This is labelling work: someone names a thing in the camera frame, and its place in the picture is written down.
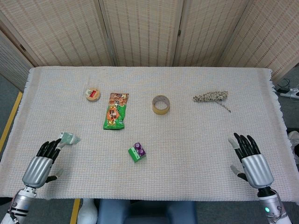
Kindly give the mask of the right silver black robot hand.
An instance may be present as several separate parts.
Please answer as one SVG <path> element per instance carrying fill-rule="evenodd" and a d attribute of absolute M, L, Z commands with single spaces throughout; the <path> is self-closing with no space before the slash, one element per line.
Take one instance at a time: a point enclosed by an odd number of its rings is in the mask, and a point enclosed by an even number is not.
<path fill-rule="evenodd" d="M 228 141 L 232 145 L 243 171 L 241 172 L 231 165 L 232 172 L 255 189 L 270 187 L 274 182 L 274 177 L 255 140 L 249 135 L 245 137 L 237 133 L 234 133 L 234 137 L 236 140 L 228 138 Z"/>

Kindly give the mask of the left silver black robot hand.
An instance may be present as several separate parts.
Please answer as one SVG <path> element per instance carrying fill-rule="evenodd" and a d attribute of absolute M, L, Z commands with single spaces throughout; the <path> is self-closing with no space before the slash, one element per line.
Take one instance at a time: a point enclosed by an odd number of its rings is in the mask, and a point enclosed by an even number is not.
<path fill-rule="evenodd" d="M 64 147 L 60 144 L 61 139 L 52 142 L 45 142 L 40 147 L 38 153 L 32 158 L 27 170 L 22 178 L 25 186 L 31 188 L 40 188 L 45 183 L 58 179 L 64 169 L 61 168 L 56 174 L 49 175 L 51 168 L 57 159 L 61 149 Z"/>

